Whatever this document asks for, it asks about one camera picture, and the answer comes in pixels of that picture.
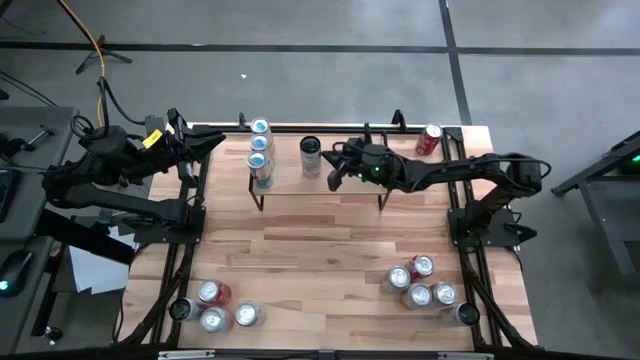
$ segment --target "white paper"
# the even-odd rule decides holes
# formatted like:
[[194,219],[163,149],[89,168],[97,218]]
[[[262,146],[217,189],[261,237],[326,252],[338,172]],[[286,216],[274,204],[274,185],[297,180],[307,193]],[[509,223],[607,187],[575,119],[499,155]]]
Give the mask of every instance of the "white paper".
[[[134,234],[120,236],[118,227],[109,228],[109,236],[123,244],[136,248]],[[122,289],[129,279],[129,267],[113,260],[105,259],[73,246],[69,247],[73,276],[78,292],[91,288],[91,294],[99,294]]]

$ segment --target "concrete floor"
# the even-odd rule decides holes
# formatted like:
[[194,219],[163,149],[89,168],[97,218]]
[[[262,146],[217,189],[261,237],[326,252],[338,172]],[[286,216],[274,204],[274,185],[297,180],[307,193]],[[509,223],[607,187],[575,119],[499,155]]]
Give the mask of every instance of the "concrete floor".
[[[445,44],[437,0],[69,4],[94,34],[105,33],[112,41]],[[633,0],[450,0],[449,8],[458,46],[640,47],[640,3]],[[0,22],[0,40],[83,41],[54,2],[19,1],[6,17],[47,33],[29,36]],[[0,69],[93,118],[99,68],[74,74],[85,54],[0,50]],[[134,63],[111,59],[107,75],[119,102],[135,118],[177,107],[189,121],[235,121],[243,111],[279,122],[387,123],[401,108],[411,123],[460,124],[447,55],[124,55]],[[557,199],[548,189],[637,130],[640,57],[461,56],[460,63],[473,124],[490,126],[496,151],[532,155],[554,167],[545,191],[514,204],[524,212],[522,223],[539,231],[524,244],[522,259],[540,344],[557,351],[639,358],[639,296],[589,292],[589,283],[615,275],[615,265],[579,194]],[[3,87],[12,99],[0,106],[37,105]],[[73,147],[69,156],[79,156],[79,149]],[[96,302],[105,309],[102,319],[93,315]],[[106,344],[117,294],[93,300],[71,296],[56,311],[55,321],[67,330],[57,348]],[[35,348],[45,347],[21,344],[23,351]]]

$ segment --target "computer mouse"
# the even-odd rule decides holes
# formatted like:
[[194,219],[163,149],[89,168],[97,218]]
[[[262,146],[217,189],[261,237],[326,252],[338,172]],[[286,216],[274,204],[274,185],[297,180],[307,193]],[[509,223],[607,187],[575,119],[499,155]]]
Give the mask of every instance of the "computer mouse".
[[14,297],[24,289],[33,253],[27,250],[12,252],[0,266],[0,297]]

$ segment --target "tripod stand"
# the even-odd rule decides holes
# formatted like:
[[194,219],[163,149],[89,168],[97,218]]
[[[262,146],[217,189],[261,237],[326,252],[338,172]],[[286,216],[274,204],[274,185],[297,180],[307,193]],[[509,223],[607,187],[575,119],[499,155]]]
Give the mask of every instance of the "tripod stand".
[[[106,55],[111,55],[114,58],[124,61],[127,64],[131,64],[133,62],[132,59],[129,59],[126,56],[122,56],[120,54],[118,54],[117,52],[111,51],[111,50],[106,50],[102,47],[102,45],[104,45],[104,43],[106,42],[104,35],[100,35],[100,38],[98,38],[98,41],[96,41],[96,43],[98,44],[98,47],[100,48],[100,52],[102,53],[103,56]],[[96,54],[95,50],[92,50],[89,55],[87,55],[87,58],[84,59],[84,61],[82,62],[82,64],[80,64],[80,66],[78,66],[78,68],[76,69],[76,75],[80,75],[86,68],[87,66],[89,66],[89,64],[98,58],[98,54]]]

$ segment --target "soda can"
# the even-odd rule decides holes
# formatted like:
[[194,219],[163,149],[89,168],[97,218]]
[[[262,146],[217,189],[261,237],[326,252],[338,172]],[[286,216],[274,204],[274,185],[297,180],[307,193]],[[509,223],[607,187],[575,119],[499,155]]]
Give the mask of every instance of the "soda can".
[[253,301],[243,302],[236,309],[236,322],[240,326],[255,327],[264,322],[265,313],[260,304]]
[[433,260],[431,260],[427,255],[416,255],[411,258],[411,260],[407,261],[404,268],[409,271],[411,281],[426,278],[433,274]]
[[384,279],[380,284],[380,291],[383,293],[397,293],[409,287],[411,278],[409,272],[402,266],[394,266],[384,274]]
[[199,304],[191,299],[176,299],[169,306],[169,316],[174,321],[194,321],[200,319],[202,313],[207,309],[203,304]]
[[444,326],[472,326],[480,321],[480,312],[469,304],[455,304],[440,311],[440,322]]
[[211,307],[200,316],[200,327],[208,333],[226,333],[233,327],[233,320],[227,310]]
[[429,286],[433,295],[433,303],[436,306],[449,306],[456,302],[456,288],[444,281]]
[[425,284],[414,283],[400,294],[400,302],[407,309],[417,309],[431,304],[431,290]]
[[253,135],[249,142],[251,150],[253,152],[259,152],[264,154],[265,159],[267,160],[267,165],[269,170],[273,172],[273,169],[276,167],[276,158],[273,152],[273,146],[271,140],[269,140],[264,135]]
[[249,171],[256,180],[256,185],[260,188],[268,188],[271,186],[271,170],[267,166],[267,159],[263,153],[251,153],[247,160]]
[[198,295],[203,303],[224,305],[231,299],[231,288],[222,281],[207,280],[200,285]]
[[422,156],[431,155],[441,138],[442,128],[440,126],[435,124],[425,126],[416,143],[416,154]]
[[320,176],[320,171],[322,170],[320,139],[315,136],[303,137],[300,140],[300,158],[304,177],[314,179]]
[[256,135],[264,135],[267,137],[269,142],[271,143],[271,147],[275,153],[276,144],[273,143],[273,135],[271,134],[271,123],[267,118],[258,116],[257,118],[251,120],[251,131]]

